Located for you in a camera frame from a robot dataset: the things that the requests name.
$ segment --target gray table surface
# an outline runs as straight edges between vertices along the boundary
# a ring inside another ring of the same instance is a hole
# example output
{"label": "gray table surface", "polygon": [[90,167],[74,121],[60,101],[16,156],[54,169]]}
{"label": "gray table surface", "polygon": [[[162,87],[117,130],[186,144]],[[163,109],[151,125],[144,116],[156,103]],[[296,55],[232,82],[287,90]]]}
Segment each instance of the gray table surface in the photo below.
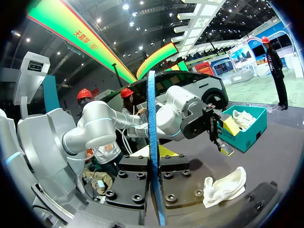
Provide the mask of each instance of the gray table surface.
{"label": "gray table surface", "polygon": [[[268,122],[268,127],[260,138],[245,153],[235,149],[234,154],[227,157],[221,154],[216,145],[203,133],[198,137],[164,145],[175,153],[183,153],[190,161],[190,170],[198,170],[203,180],[212,176],[221,179],[238,166],[247,173],[246,195],[262,182],[274,181],[278,190],[285,194],[291,184],[304,148],[304,132],[295,128]],[[239,197],[225,204],[230,206]],[[151,199],[147,200],[146,225],[157,225],[155,211]]]}

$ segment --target robotic arm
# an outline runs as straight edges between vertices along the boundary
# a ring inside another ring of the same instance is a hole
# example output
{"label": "robotic arm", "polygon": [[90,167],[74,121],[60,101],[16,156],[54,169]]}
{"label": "robotic arm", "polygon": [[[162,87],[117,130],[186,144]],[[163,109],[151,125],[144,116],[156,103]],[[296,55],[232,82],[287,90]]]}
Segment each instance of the robotic arm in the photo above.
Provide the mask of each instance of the robotic arm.
{"label": "robotic arm", "polygon": [[[208,130],[210,140],[219,150],[223,149],[225,143],[217,137],[216,121],[223,124],[230,115],[223,114],[212,104],[206,105],[199,97],[176,85],[168,89],[166,98],[166,105],[156,113],[158,138],[180,141]],[[130,137],[148,138],[148,123],[140,124],[139,116],[117,112],[102,101],[88,103],[83,109],[83,119],[84,127],[77,127],[63,136],[64,149],[71,155],[112,143],[116,140],[115,127],[128,129]]]}

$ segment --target black coat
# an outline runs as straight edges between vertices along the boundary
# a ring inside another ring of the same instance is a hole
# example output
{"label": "black coat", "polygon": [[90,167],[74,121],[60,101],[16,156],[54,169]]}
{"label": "black coat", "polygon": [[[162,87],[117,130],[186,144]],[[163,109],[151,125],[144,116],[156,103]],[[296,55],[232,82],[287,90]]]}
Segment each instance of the black coat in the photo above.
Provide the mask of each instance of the black coat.
{"label": "black coat", "polygon": [[283,64],[282,64],[282,61],[281,61],[279,55],[277,54],[276,50],[274,50],[273,48],[270,48],[269,50],[267,50],[266,57],[267,57],[268,65],[269,65],[269,59],[268,59],[269,53],[270,53],[271,60],[272,60],[273,66],[274,66],[274,70],[271,71],[272,76],[274,77],[274,79],[279,78],[279,77],[284,78],[284,74],[282,72]]}

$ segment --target green floor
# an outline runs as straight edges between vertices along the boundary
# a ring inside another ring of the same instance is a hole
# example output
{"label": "green floor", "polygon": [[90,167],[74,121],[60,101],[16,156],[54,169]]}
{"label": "green floor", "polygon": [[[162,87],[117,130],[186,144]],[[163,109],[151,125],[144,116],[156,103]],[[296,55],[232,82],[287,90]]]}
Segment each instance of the green floor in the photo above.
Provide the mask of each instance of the green floor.
{"label": "green floor", "polygon": [[[288,105],[304,108],[304,78],[295,78],[294,71],[284,71]],[[271,75],[253,77],[249,81],[225,85],[229,101],[274,104],[279,102]]]}

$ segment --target man in black coat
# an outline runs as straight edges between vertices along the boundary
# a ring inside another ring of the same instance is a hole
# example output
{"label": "man in black coat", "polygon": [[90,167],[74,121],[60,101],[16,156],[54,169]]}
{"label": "man in black coat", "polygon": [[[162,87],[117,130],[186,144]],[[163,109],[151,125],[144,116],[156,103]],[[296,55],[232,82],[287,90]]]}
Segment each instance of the man in black coat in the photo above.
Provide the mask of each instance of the man in black coat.
{"label": "man in black coat", "polygon": [[281,110],[286,110],[288,108],[288,100],[287,100],[287,92],[285,88],[285,84],[283,81],[284,74],[282,72],[283,64],[282,61],[277,54],[276,50],[271,47],[270,41],[267,37],[262,37],[262,43],[264,47],[267,49],[266,57],[268,61],[268,65],[270,67],[270,71],[272,76],[274,77],[276,91],[279,96],[278,105],[282,107]]}

